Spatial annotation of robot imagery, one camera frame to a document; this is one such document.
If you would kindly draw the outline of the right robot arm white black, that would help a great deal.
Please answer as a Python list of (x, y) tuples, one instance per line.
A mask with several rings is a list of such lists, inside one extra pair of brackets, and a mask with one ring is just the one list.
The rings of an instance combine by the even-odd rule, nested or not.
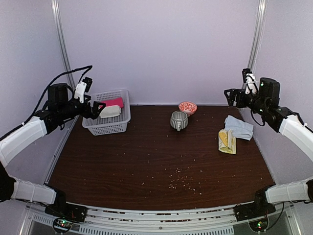
[[(264, 124), (293, 142), (309, 159), (313, 158), (313, 131), (301, 119), (299, 113), (279, 106), (280, 83), (262, 77), (257, 90), (255, 83), (248, 81), (245, 89), (224, 91), (229, 106), (249, 108), (259, 114)], [(282, 185), (264, 187), (255, 193), (254, 202), (234, 207), (237, 220), (251, 219), (275, 212), (278, 203), (311, 203), (313, 201), (313, 179)]]

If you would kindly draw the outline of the beige towel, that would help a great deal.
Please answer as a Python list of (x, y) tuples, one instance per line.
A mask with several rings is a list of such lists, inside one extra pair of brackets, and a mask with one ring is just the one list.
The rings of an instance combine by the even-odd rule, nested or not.
[(101, 113), (100, 113), (100, 118), (111, 118), (111, 117), (116, 117), (121, 114), (121, 108), (119, 105), (112, 105), (105, 107)]

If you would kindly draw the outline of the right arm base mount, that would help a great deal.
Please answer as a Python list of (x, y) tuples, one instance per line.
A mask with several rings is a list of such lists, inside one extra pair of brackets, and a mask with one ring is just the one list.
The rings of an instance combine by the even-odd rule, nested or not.
[(251, 220), (257, 217), (266, 217), (268, 214), (276, 212), (276, 208), (273, 204), (258, 206), (255, 203), (248, 203), (236, 205), (233, 209), (237, 221)]

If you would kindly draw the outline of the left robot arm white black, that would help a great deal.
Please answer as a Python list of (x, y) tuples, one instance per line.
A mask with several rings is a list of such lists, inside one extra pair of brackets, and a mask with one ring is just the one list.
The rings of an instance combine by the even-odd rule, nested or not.
[(66, 122), (77, 116), (96, 119), (106, 107), (105, 103), (95, 101), (86, 93), (88, 82), (79, 82), (68, 97), (71, 88), (66, 83), (49, 85), (44, 91), (47, 101), (41, 110), (34, 113), (19, 127), (0, 139), (0, 200), (18, 199), (38, 202), (55, 212), (59, 217), (70, 214), (66, 195), (58, 189), (27, 182), (10, 176), (6, 166), (24, 149), (36, 140), (50, 134), (58, 127), (63, 129)]

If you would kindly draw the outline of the pink microfibre towel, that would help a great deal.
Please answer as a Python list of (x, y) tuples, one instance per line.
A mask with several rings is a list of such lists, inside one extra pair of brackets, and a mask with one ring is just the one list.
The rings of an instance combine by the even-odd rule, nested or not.
[(107, 100), (102, 100), (100, 103), (103, 103), (106, 105), (106, 107), (109, 106), (115, 106), (118, 105), (120, 108), (124, 107), (124, 102), (122, 97), (114, 98), (114, 99), (107, 99)]

